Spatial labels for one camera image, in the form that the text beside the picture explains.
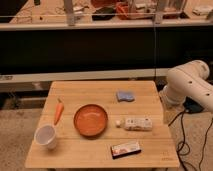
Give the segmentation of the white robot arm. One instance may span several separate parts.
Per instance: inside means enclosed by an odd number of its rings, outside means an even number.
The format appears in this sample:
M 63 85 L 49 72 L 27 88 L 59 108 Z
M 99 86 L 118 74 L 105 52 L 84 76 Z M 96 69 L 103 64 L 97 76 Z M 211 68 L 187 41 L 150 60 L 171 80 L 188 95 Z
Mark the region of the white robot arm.
M 182 105 L 187 97 L 213 113 L 213 85 L 206 79 L 209 66 L 202 60 L 178 65 L 168 70 L 162 97 L 170 106 Z

